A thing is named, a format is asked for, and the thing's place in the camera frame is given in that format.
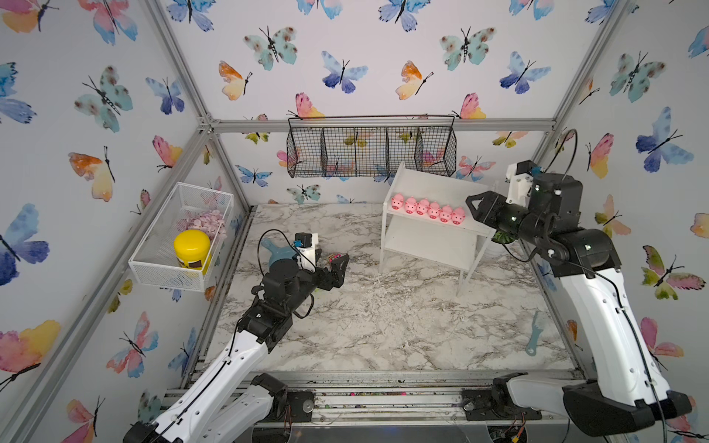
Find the pink pig toy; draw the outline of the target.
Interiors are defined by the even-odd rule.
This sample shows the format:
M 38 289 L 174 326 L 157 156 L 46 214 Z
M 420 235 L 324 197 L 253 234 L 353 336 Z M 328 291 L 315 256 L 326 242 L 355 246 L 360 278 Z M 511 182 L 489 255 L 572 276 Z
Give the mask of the pink pig toy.
M 439 211 L 439 220 L 442 223 L 449 223 L 452 219 L 452 207 L 444 206 Z
M 417 212 L 418 201 L 415 198 L 408 198 L 404 201 L 404 211 L 413 215 Z
M 441 206 L 437 202 L 432 202 L 428 206 L 428 217 L 432 220 L 437 220 L 439 219 L 439 214 L 441 214 Z
M 391 198 L 391 209 L 392 210 L 402 210 L 404 206 L 404 196 L 402 194 L 396 194 Z
M 419 216 L 427 216 L 430 203 L 427 199 L 420 199 L 417 201 L 417 207 L 415 208 L 415 213 Z

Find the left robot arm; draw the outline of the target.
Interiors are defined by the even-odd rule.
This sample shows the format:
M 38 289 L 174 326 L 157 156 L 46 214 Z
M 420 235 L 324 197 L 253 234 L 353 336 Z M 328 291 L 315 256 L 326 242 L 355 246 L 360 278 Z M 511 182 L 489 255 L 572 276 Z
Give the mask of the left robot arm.
M 136 422 L 125 442 L 233 442 L 266 419 L 290 420 L 288 387 L 263 373 L 237 399 L 234 391 L 291 329 L 297 308 L 317 289 L 345 282 L 350 258 L 337 255 L 326 268 L 308 271 L 296 260 L 277 260 L 253 287 L 255 297 L 231 341 L 191 388 L 149 423 Z

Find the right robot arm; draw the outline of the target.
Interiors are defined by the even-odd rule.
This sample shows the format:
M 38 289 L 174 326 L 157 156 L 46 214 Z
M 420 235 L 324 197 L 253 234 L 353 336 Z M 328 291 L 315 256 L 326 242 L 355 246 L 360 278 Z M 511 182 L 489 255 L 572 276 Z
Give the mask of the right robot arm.
M 611 238 L 579 225 L 583 184 L 570 175 L 524 175 L 520 199 L 486 191 L 466 198 L 473 218 L 533 245 L 577 314 L 596 363 L 581 382 L 514 373 L 496 378 L 493 395 L 507 408 L 569 419 L 585 435 L 629 434 L 688 415 L 690 397 L 672 391 L 644 343 L 624 288 Z

